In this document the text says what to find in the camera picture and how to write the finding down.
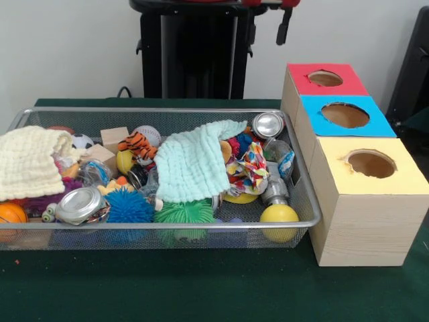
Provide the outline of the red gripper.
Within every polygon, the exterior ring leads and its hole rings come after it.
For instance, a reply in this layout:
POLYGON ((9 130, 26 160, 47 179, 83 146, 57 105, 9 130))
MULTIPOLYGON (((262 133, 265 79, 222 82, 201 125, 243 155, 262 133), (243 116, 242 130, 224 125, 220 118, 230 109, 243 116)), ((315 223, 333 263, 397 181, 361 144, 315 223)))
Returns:
MULTIPOLYGON (((276 44, 282 46, 286 43, 290 19, 292 17, 292 8, 298 6, 299 0, 242 0, 241 3, 248 7, 259 7, 266 5, 274 8, 285 8, 282 17, 282 22, 279 24, 276 37, 276 44)), ((254 44, 255 42, 255 16, 250 15, 247 22, 247 43, 254 44)))

